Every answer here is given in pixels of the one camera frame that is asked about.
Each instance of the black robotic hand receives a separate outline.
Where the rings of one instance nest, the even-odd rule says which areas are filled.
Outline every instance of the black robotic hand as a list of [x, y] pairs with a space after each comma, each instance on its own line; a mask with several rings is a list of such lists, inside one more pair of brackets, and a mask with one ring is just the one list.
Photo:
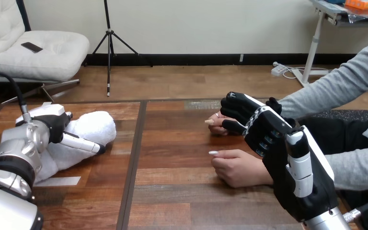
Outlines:
[[[313, 151], [310, 151], [304, 127], [294, 128], [293, 119], [282, 118], [279, 115], [281, 105], [274, 98], [264, 104], [246, 94], [230, 92], [222, 99], [221, 105], [223, 115], [235, 118], [240, 123], [227, 121], [223, 127], [228, 130], [234, 130], [236, 126], [238, 130], [244, 127], [242, 134], [246, 143], [263, 157], [263, 163], [274, 182], [275, 196], [292, 217], [302, 222], [337, 206], [333, 180]], [[293, 146], [287, 145], [285, 136], [297, 133], [301, 140]], [[315, 175], [306, 191], [309, 195], [304, 197], [297, 196], [300, 196], [298, 189], [301, 180], [293, 178], [286, 167], [290, 161], [295, 162], [301, 156], [310, 157], [310, 176]]]
[[[63, 134], [67, 133], [64, 130], [72, 119], [72, 113], [62, 113], [61, 115], [39, 115], [32, 117], [32, 120], [43, 122], [50, 131], [49, 143], [60, 143], [63, 140]], [[24, 121], [16, 123], [16, 126], [21, 126]]]

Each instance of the orange box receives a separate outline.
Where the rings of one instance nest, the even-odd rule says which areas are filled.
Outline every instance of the orange box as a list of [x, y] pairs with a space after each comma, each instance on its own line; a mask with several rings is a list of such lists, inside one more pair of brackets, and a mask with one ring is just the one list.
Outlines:
[[368, 0], [346, 0], [345, 5], [361, 10], [368, 10]]

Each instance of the white nail polish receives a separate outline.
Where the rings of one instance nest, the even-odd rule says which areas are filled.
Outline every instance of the white nail polish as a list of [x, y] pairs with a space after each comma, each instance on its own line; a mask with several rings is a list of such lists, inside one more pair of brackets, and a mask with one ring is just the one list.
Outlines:
[[206, 120], [206, 121], [204, 121], [206, 124], [208, 124], [208, 125], [214, 125], [214, 120], [212, 120], [212, 119], [210, 119], [210, 120]]

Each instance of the human arm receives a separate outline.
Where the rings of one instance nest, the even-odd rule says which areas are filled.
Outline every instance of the human arm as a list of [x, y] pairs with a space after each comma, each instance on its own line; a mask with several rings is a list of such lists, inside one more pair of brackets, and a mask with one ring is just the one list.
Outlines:
[[335, 188], [368, 189], [368, 148], [325, 156], [335, 174]]
[[280, 100], [283, 117], [300, 118], [344, 105], [368, 91], [368, 46], [338, 69]]

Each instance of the black baseboard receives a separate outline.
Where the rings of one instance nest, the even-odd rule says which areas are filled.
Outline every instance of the black baseboard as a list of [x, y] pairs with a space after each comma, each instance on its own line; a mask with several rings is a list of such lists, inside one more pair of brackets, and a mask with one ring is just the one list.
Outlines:
[[[304, 65], [308, 54], [245, 54], [240, 62], [240, 54], [142, 54], [155, 66], [216, 66], [216, 65]], [[316, 54], [314, 64], [340, 65], [352, 59], [355, 54]], [[89, 66], [107, 66], [107, 54], [88, 54], [84, 63]], [[146, 66], [135, 54], [117, 54], [112, 66]]]

